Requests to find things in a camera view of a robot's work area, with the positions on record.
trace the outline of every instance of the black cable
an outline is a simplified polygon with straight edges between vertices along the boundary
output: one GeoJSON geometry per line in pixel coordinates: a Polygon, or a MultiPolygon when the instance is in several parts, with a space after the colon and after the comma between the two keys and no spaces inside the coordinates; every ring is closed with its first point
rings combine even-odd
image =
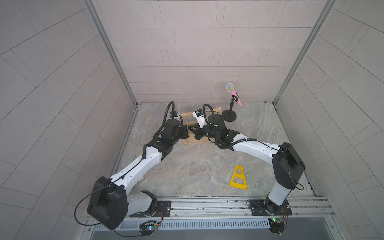
{"type": "Polygon", "coordinates": [[[298,188],[298,187],[296,186],[296,188],[297,188],[297,189],[299,189],[300,191],[303,191],[303,190],[304,190],[304,186],[303,186],[302,184],[300,184],[300,183],[297,183],[296,185],[300,185],[300,186],[302,186],[302,187],[303,187],[302,189],[300,189],[300,188],[298,188]]]}
{"type": "Polygon", "coordinates": [[[122,237],[142,237],[143,235],[136,235],[136,236],[124,236],[124,235],[121,235],[121,234],[119,234],[118,232],[116,232],[116,230],[114,230],[115,231],[115,233],[117,234],[117,235],[119,235],[119,236],[122,236],[122,237]]]}

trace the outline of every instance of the small wooden crate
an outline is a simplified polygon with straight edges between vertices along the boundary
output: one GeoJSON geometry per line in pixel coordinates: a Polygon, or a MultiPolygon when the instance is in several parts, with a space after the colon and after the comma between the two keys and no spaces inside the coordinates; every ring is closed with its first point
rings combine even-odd
{"type": "MultiPolygon", "coordinates": [[[[215,112],[218,112],[221,114],[221,107],[218,107],[218,108],[214,108],[214,111],[215,112]]],[[[189,113],[181,113],[181,116],[183,117],[183,119],[186,119],[186,118],[193,118],[193,115],[192,115],[193,112],[189,112],[189,113]]],[[[206,111],[205,114],[207,115],[207,117],[209,115],[211,115],[211,111],[206,111]]],[[[184,124],[187,125],[187,126],[190,126],[190,125],[193,125],[193,124],[197,124],[198,122],[197,121],[192,121],[192,122],[185,122],[184,124]]],[[[209,142],[208,138],[207,137],[203,137],[202,139],[200,140],[196,140],[195,139],[195,135],[188,130],[188,134],[189,134],[189,137],[186,138],[186,139],[183,139],[183,143],[184,145],[193,145],[193,144],[198,144],[198,143],[204,143],[204,142],[209,142]]]]}

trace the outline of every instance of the gray floor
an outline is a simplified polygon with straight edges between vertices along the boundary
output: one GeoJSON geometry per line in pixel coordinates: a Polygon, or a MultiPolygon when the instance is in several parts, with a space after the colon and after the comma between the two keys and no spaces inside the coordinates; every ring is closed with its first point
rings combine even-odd
{"type": "MultiPolygon", "coordinates": [[[[223,110],[229,108],[229,103],[211,105],[214,108],[221,106],[223,110]]],[[[139,106],[119,170],[142,153],[143,145],[161,126],[166,106],[167,103],[143,103],[139,106]]],[[[203,103],[176,103],[175,110],[191,112],[202,106],[203,103]]],[[[237,119],[225,122],[227,128],[264,142],[289,142],[271,103],[244,103],[242,107],[235,105],[233,109],[237,119]]],[[[157,196],[266,196],[275,183],[272,166],[261,159],[243,152],[221,150],[210,142],[186,146],[181,140],[161,163],[145,174],[145,178],[131,194],[148,190],[157,196]],[[236,165],[243,166],[247,190],[229,186],[236,165]]],[[[305,187],[304,191],[295,189],[290,195],[313,195],[304,175],[299,183],[305,187]]]]}

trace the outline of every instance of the wall tile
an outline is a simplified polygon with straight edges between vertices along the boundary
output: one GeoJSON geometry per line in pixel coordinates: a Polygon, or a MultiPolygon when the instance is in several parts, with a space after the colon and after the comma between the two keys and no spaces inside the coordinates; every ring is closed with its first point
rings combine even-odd
{"type": "MultiPolygon", "coordinates": [[[[228,94],[229,92],[226,89],[227,82],[218,82],[216,83],[216,94],[228,94]]],[[[251,83],[235,83],[235,89],[238,94],[243,94],[243,93],[249,93],[251,83]]]]}
{"type": "Polygon", "coordinates": [[[68,157],[84,166],[106,122],[101,111],[94,108],[68,150],[68,157]]]}
{"type": "Polygon", "coordinates": [[[323,77],[320,79],[320,81],[313,88],[312,93],[316,95],[319,92],[319,90],[324,86],[324,84],[328,81],[328,79],[329,79],[328,75],[324,74],[323,77]]]}
{"type": "Polygon", "coordinates": [[[381,152],[378,151],[384,144],[384,133],[379,132],[367,140],[355,146],[355,149],[364,159],[368,167],[373,171],[373,174],[380,181],[384,183],[383,161],[381,152]]]}
{"type": "Polygon", "coordinates": [[[289,116],[287,110],[285,109],[285,106],[282,101],[279,101],[276,105],[277,111],[279,113],[279,116],[282,119],[282,123],[285,126],[285,129],[288,133],[288,135],[292,135],[296,131],[296,127],[289,116]]]}
{"type": "Polygon", "coordinates": [[[297,75],[299,75],[301,80],[311,91],[319,83],[324,74],[325,73],[321,70],[321,68],[319,68],[319,66],[317,66],[316,63],[314,63],[308,56],[305,56],[303,62],[297,70],[297,75]]]}
{"type": "Polygon", "coordinates": [[[80,48],[68,24],[62,21],[16,46],[12,51],[44,80],[80,48]]]}
{"type": "Polygon", "coordinates": [[[312,182],[317,182],[321,180],[322,178],[321,178],[320,172],[317,169],[298,131],[295,131],[293,134],[291,134],[291,140],[296,151],[298,152],[300,157],[305,161],[305,166],[306,166],[305,170],[308,173],[307,176],[310,178],[312,182]]]}
{"type": "Polygon", "coordinates": [[[299,48],[270,48],[263,66],[291,67],[299,52],[299,48]]]}
{"type": "Polygon", "coordinates": [[[363,209],[357,202],[335,163],[329,161],[319,171],[349,227],[369,224],[363,209]]]}
{"type": "Polygon", "coordinates": [[[116,76],[115,67],[113,66],[112,61],[109,57],[105,58],[100,63],[100,69],[106,77],[108,83],[110,83],[112,79],[116,76]]]}
{"type": "Polygon", "coordinates": [[[49,239],[51,240],[67,240],[71,239],[71,235],[77,225],[73,216],[61,215],[53,229],[49,239]]]}
{"type": "Polygon", "coordinates": [[[380,0],[356,0],[349,7],[346,14],[380,31],[384,31],[382,25],[384,21],[383,8],[384,2],[380,0]]]}
{"type": "Polygon", "coordinates": [[[264,83],[257,82],[253,93],[259,94],[277,94],[280,90],[281,83],[264,83]]]}
{"type": "Polygon", "coordinates": [[[370,28],[348,54],[353,60],[366,68],[381,81],[384,81],[384,50],[381,48],[384,33],[370,28]]]}
{"type": "Polygon", "coordinates": [[[111,115],[109,116],[107,123],[105,124],[100,138],[104,140],[108,145],[111,145],[113,137],[115,136],[115,132],[119,126],[120,120],[122,118],[123,111],[115,105],[113,108],[111,115]]]}
{"type": "Polygon", "coordinates": [[[299,104],[311,125],[325,113],[322,105],[304,83],[300,83],[297,90],[293,94],[293,97],[299,104]]]}
{"type": "Polygon", "coordinates": [[[28,21],[32,24],[32,26],[36,29],[37,32],[41,32],[45,29],[24,0],[13,0],[13,2],[20,9],[23,15],[28,19],[28,21]]]}
{"type": "Polygon", "coordinates": [[[15,168],[15,165],[0,160],[0,185],[3,185],[15,168]]]}
{"type": "Polygon", "coordinates": [[[223,26],[270,27],[278,2],[227,1],[223,26]]]}
{"type": "Polygon", "coordinates": [[[127,48],[175,48],[173,28],[120,28],[127,48]]]}
{"type": "Polygon", "coordinates": [[[71,96],[54,74],[40,84],[0,122],[0,159],[19,164],[71,96]]]}
{"type": "Polygon", "coordinates": [[[287,1],[278,26],[311,28],[324,4],[324,1],[287,1]]]}
{"type": "Polygon", "coordinates": [[[361,26],[361,22],[333,10],[321,29],[320,36],[343,50],[361,26]]]}
{"type": "Polygon", "coordinates": [[[153,82],[188,82],[187,67],[150,67],[153,82]]]}
{"type": "Polygon", "coordinates": [[[174,29],[178,48],[229,48],[231,43],[232,28],[174,29]]]}
{"type": "Polygon", "coordinates": [[[114,77],[112,82],[109,84],[107,89],[100,97],[100,103],[104,106],[108,113],[112,112],[116,102],[119,99],[120,94],[122,93],[124,86],[118,75],[114,77]]]}
{"type": "Polygon", "coordinates": [[[194,82],[231,82],[235,67],[193,67],[194,82]]]}
{"type": "Polygon", "coordinates": [[[221,48],[219,66],[257,66],[261,48],[221,48]]]}
{"type": "Polygon", "coordinates": [[[381,186],[381,184],[377,180],[377,178],[375,176],[370,176],[370,177],[361,179],[360,181],[351,183],[349,185],[349,188],[352,190],[353,193],[357,193],[357,192],[361,192],[361,191],[378,187],[378,186],[381,186]]]}
{"type": "Polygon", "coordinates": [[[343,52],[318,36],[308,56],[336,83],[347,74],[355,62],[343,52]]]}
{"type": "Polygon", "coordinates": [[[143,67],[123,67],[122,68],[125,77],[130,83],[145,83],[147,77],[144,73],[143,67]]]}
{"type": "Polygon", "coordinates": [[[347,46],[343,49],[345,54],[349,54],[352,49],[356,46],[356,44],[360,41],[360,39],[364,36],[364,34],[369,30],[370,26],[363,24],[357,33],[353,36],[353,38],[349,41],[347,46]]]}
{"type": "Polygon", "coordinates": [[[259,62],[257,63],[258,66],[263,66],[265,62],[266,55],[268,54],[269,48],[263,48],[262,53],[260,55],[259,62]]]}
{"type": "Polygon", "coordinates": [[[360,227],[350,227],[349,228],[355,238],[361,237],[379,237],[375,228],[372,225],[369,226],[360,226],[360,227]]]}
{"type": "Polygon", "coordinates": [[[151,94],[145,95],[145,98],[148,103],[166,103],[170,101],[181,103],[183,101],[181,94],[151,94]]]}
{"type": "Polygon", "coordinates": [[[87,10],[84,9],[83,11],[71,16],[71,18],[86,43],[97,36],[97,31],[93,26],[92,20],[88,15],[87,10]]]}
{"type": "Polygon", "coordinates": [[[285,30],[285,28],[233,28],[230,47],[278,48],[285,30]]]}
{"type": "Polygon", "coordinates": [[[156,26],[150,1],[97,1],[107,26],[156,26]]]}
{"type": "Polygon", "coordinates": [[[276,98],[276,94],[259,94],[257,98],[258,102],[273,102],[276,98]]]}
{"type": "Polygon", "coordinates": [[[317,167],[320,167],[321,165],[329,162],[330,160],[332,160],[331,156],[329,155],[329,153],[326,153],[325,155],[323,155],[319,159],[315,160],[314,163],[316,164],[317,167]]]}
{"type": "Polygon", "coordinates": [[[216,27],[222,27],[223,26],[224,7],[225,7],[224,1],[218,1],[217,2],[216,27]]]}
{"type": "Polygon", "coordinates": [[[106,86],[100,75],[93,71],[67,105],[85,121],[105,89],[106,86]]]}
{"type": "Polygon", "coordinates": [[[316,97],[347,138],[373,123],[331,79],[324,84],[316,97]]]}
{"type": "Polygon", "coordinates": [[[301,80],[301,78],[299,77],[299,75],[297,75],[297,73],[293,76],[292,80],[290,81],[290,83],[288,84],[288,90],[289,92],[291,92],[292,94],[295,93],[295,91],[297,90],[298,86],[300,85],[300,83],[302,83],[303,81],[301,80]]]}
{"type": "Polygon", "coordinates": [[[2,238],[14,239],[30,212],[31,209],[0,204],[0,231],[2,238]]]}
{"type": "Polygon", "coordinates": [[[79,131],[79,126],[59,113],[3,186],[40,196],[79,131]]]}
{"type": "Polygon", "coordinates": [[[313,129],[318,129],[326,120],[328,120],[328,118],[330,118],[330,116],[325,112],[314,124],[312,124],[313,129]]]}
{"type": "Polygon", "coordinates": [[[81,165],[80,163],[76,162],[75,160],[73,160],[68,156],[64,156],[63,160],[61,161],[61,164],[80,174],[84,168],[83,165],[81,165]]]}
{"type": "Polygon", "coordinates": [[[273,16],[271,27],[277,27],[277,25],[279,24],[281,14],[283,13],[283,10],[285,8],[285,4],[286,4],[286,1],[279,1],[275,15],[273,16]]]}
{"type": "Polygon", "coordinates": [[[3,53],[35,35],[37,31],[13,1],[2,1],[0,9],[2,17],[0,32],[3,33],[0,37],[0,42],[2,43],[0,53],[3,53]]]}
{"type": "Polygon", "coordinates": [[[170,66],[212,66],[213,48],[168,48],[170,66]]]}
{"type": "Polygon", "coordinates": [[[380,131],[381,129],[376,124],[372,123],[368,127],[361,130],[359,133],[351,137],[349,139],[349,142],[352,144],[352,146],[356,146],[362,141],[364,141],[365,139],[372,137],[373,135],[375,135],[380,131]]]}
{"type": "Polygon", "coordinates": [[[217,1],[159,1],[163,26],[216,26],[217,1]]]}
{"type": "Polygon", "coordinates": [[[84,4],[76,0],[66,2],[60,0],[26,0],[25,2],[45,28],[84,9],[84,4]]]}
{"type": "Polygon", "coordinates": [[[210,94],[211,83],[173,83],[176,94],[210,94]]]}
{"type": "Polygon", "coordinates": [[[33,86],[37,87],[40,83],[42,83],[42,80],[11,50],[3,53],[1,57],[4,58],[5,61],[7,61],[14,69],[16,69],[16,71],[18,71],[33,86]]]}
{"type": "Polygon", "coordinates": [[[113,137],[114,141],[116,141],[118,143],[122,142],[133,111],[134,111],[134,106],[133,106],[132,101],[130,101],[130,103],[128,104],[127,108],[124,111],[124,114],[121,118],[118,129],[116,130],[115,136],[113,137]]]}
{"type": "Polygon", "coordinates": [[[221,101],[221,94],[183,94],[184,103],[216,103],[221,101]]]}
{"type": "MultiPolygon", "coordinates": [[[[76,206],[87,195],[87,192],[92,190],[106,154],[107,152],[96,143],[67,204],[76,206]]],[[[85,208],[85,201],[79,206],[85,208]]]]}
{"type": "Polygon", "coordinates": [[[39,197],[18,192],[12,189],[0,188],[0,204],[32,209],[39,197]]]}
{"type": "Polygon", "coordinates": [[[163,20],[160,12],[159,1],[152,1],[153,15],[155,17],[155,23],[157,27],[163,26],[163,20]]]}
{"type": "Polygon", "coordinates": [[[316,133],[348,184],[373,175],[331,118],[316,133]]]}
{"type": "Polygon", "coordinates": [[[77,41],[83,47],[86,44],[86,42],[84,41],[83,36],[81,35],[79,29],[76,27],[75,23],[73,22],[73,19],[72,18],[67,18],[65,21],[67,22],[68,26],[72,30],[72,32],[73,32],[74,36],[76,37],[77,41]]]}
{"type": "Polygon", "coordinates": [[[168,84],[165,83],[131,83],[136,94],[169,94],[168,84]]]}
{"type": "Polygon", "coordinates": [[[5,117],[35,87],[0,58],[0,119],[5,117]]]}
{"type": "Polygon", "coordinates": [[[126,67],[164,66],[160,48],[119,48],[118,51],[126,67]]]}
{"type": "Polygon", "coordinates": [[[281,96],[281,101],[283,102],[289,116],[293,116],[296,110],[299,108],[296,100],[293,98],[292,94],[285,90],[284,94],[281,96]]]}
{"type": "Polygon", "coordinates": [[[113,48],[126,48],[124,39],[122,38],[120,28],[118,27],[109,27],[104,28],[105,32],[108,35],[108,39],[111,42],[113,48]]]}
{"type": "Polygon", "coordinates": [[[313,130],[304,113],[299,114],[294,120],[294,124],[311,154],[312,159],[317,160],[327,153],[327,150],[316,135],[316,132],[313,130]]]}
{"type": "Polygon", "coordinates": [[[68,105],[65,105],[61,111],[72,121],[74,121],[74,123],[76,123],[79,127],[83,126],[84,121],[70,107],[68,107],[68,105]]]}
{"type": "Polygon", "coordinates": [[[96,44],[91,41],[61,65],[55,74],[75,93],[102,60],[96,44]]]}
{"type": "Polygon", "coordinates": [[[382,201],[384,200],[384,188],[382,186],[355,193],[355,196],[365,213],[371,220],[377,233],[381,238],[384,237],[384,221],[380,217],[382,213],[382,201]]]}
{"type": "Polygon", "coordinates": [[[15,239],[48,239],[78,178],[59,165],[15,239]]]}
{"type": "Polygon", "coordinates": [[[312,28],[287,28],[280,48],[302,48],[312,28]]]}

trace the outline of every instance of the robotic arm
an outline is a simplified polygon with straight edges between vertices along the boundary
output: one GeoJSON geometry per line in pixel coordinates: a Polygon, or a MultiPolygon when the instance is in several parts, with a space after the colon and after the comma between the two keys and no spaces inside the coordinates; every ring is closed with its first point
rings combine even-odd
{"type": "Polygon", "coordinates": [[[118,227],[126,215],[143,212],[151,216],[156,210],[157,203],[154,194],[148,191],[135,195],[128,194],[149,169],[172,151],[173,145],[178,140],[188,138],[190,130],[196,139],[207,136],[215,139],[215,145],[221,149],[245,152],[271,164],[276,183],[262,207],[270,215],[281,215],[282,204],[291,190],[295,189],[305,169],[294,148],[286,142],[282,145],[264,143],[227,129],[224,119],[215,114],[209,104],[204,104],[203,109],[206,106],[210,108],[212,114],[206,117],[205,110],[197,110],[193,115],[197,118],[198,124],[187,127],[183,124],[182,118],[177,117],[174,103],[171,101],[167,106],[162,126],[153,139],[144,145],[143,154],[110,178],[100,177],[96,181],[87,212],[110,230],[118,227]],[[167,119],[171,105],[172,111],[170,118],[167,119]]]}

